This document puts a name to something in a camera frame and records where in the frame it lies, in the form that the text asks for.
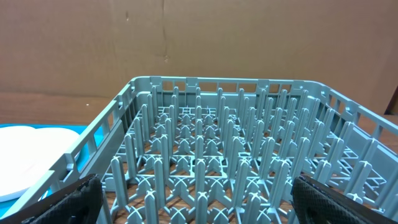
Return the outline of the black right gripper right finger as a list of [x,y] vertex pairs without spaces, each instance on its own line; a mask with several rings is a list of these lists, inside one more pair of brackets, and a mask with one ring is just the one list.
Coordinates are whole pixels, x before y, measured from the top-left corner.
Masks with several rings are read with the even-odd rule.
[[296,177],[291,193],[300,224],[396,224],[307,175]]

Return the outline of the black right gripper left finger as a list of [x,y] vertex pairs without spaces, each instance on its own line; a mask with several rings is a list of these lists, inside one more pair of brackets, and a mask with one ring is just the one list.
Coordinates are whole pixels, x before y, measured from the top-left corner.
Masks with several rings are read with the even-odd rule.
[[96,223],[102,205],[101,180],[98,175],[90,174],[1,219],[1,223]]

